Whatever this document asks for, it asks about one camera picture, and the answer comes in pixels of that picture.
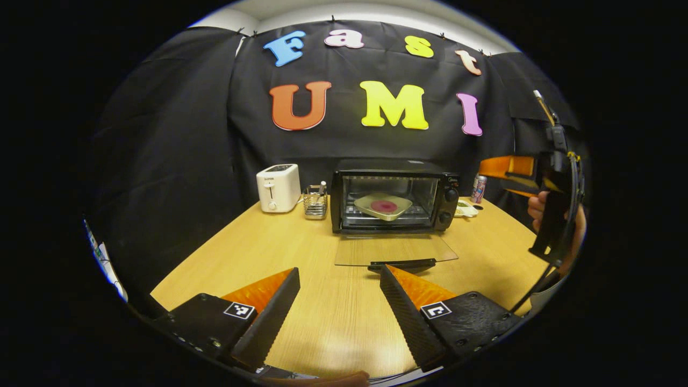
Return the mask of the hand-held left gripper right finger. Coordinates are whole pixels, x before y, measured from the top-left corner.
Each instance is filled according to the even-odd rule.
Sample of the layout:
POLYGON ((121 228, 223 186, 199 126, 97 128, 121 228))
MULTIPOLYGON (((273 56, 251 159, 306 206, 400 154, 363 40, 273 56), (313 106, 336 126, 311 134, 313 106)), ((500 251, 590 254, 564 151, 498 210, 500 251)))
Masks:
POLYGON ((421 298, 411 292, 423 282, 417 275, 389 265, 381 267, 380 275, 381 290, 423 371, 466 362, 523 321, 480 292, 440 295, 436 286, 435 294, 421 298))

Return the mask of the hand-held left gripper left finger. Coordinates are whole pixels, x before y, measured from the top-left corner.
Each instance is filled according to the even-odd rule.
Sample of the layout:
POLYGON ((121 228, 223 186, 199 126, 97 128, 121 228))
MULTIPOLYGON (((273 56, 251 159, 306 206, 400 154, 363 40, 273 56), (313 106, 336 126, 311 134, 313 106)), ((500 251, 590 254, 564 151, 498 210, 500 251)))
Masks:
POLYGON ((300 290, 299 269, 282 270, 216 297, 200 292, 153 323, 200 355, 256 371, 300 290))

